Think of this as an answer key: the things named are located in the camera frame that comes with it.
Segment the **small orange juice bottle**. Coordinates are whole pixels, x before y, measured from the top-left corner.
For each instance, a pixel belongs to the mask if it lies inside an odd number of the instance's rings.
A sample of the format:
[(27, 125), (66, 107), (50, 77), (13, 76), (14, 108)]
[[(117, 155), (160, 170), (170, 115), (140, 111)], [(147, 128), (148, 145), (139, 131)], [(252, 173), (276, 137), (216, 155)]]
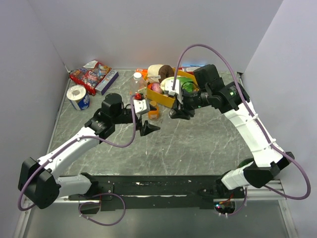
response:
[(158, 106), (158, 104), (157, 104), (157, 110), (156, 111), (150, 111), (150, 112), (148, 112), (148, 118), (150, 119), (150, 120), (157, 120), (157, 119), (159, 119), (159, 117), (160, 117), (160, 111), (159, 111), (159, 106)]

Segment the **large clear plastic bottle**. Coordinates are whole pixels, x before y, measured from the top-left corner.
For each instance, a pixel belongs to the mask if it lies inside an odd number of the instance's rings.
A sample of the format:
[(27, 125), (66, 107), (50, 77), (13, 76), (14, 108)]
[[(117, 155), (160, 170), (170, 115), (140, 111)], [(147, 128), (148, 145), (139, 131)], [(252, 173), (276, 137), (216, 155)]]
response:
[(147, 98), (147, 88), (148, 88), (148, 84), (143, 77), (142, 79), (137, 81), (132, 76), (131, 86), (130, 86), (130, 95), (141, 93), (144, 95), (144, 98)]

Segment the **white bottle cap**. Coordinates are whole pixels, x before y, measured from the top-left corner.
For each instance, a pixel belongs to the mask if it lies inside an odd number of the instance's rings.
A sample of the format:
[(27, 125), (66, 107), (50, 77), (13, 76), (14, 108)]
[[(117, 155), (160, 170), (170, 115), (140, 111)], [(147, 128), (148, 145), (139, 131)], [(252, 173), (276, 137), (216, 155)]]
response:
[(133, 77), (134, 77), (134, 79), (135, 80), (140, 80), (140, 79), (142, 79), (142, 75), (141, 75), (141, 73), (139, 73), (139, 72), (135, 72), (134, 74), (133, 74)]

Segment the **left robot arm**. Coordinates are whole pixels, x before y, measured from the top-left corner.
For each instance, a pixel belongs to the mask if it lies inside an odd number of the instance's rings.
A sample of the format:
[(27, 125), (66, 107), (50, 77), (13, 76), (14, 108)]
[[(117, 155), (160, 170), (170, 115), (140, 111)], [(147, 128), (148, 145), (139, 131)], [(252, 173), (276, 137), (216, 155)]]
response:
[(26, 159), (21, 167), (18, 189), (21, 196), (29, 198), (40, 209), (47, 208), (57, 198), (75, 194), (93, 199), (98, 193), (98, 181), (91, 175), (62, 177), (62, 173), (88, 150), (107, 141), (117, 124), (133, 125), (133, 133), (141, 136), (159, 130), (160, 127), (142, 121), (142, 115), (156, 108), (142, 94), (132, 95), (130, 104), (124, 107), (122, 97), (116, 93), (105, 96), (102, 106), (94, 113), (75, 136), (54, 151), (35, 160)]

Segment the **brown bottle cap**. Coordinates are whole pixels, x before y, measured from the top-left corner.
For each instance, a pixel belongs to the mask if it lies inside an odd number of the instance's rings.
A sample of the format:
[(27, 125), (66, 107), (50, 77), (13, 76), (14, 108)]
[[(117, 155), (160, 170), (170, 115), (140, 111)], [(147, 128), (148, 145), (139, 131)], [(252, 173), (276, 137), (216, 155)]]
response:
[(157, 102), (156, 101), (150, 101), (150, 105), (152, 105), (153, 107), (157, 106)]

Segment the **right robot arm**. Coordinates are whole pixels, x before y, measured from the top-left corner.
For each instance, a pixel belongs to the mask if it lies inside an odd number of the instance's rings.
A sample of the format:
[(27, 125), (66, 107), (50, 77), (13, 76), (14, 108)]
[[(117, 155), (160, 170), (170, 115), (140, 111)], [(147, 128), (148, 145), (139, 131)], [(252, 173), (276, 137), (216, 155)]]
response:
[(271, 137), (265, 137), (267, 131), (261, 130), (257, 124), (256, 113), (249, 112), (254, 109), (253, 104), (240, 84), (231, 82), (225, 85), (213, 64), (196, 69), (194, 77), (195, 82), (181, 83), (180, 78), (173, 77), (165, 80), (165, 92), (176, 96), (169, 116), (189, 120), (196, 109), (212, 106), (231, 121), (253, 156), (246, 165), (222, 175), (216, 186), (218, 195), (226, 198), (238, 187), (265, 186), (290, 164), (287, 157), (293, 158), (293, 154), (286, 152), (281, 155), (272, 148), (275, 142)]

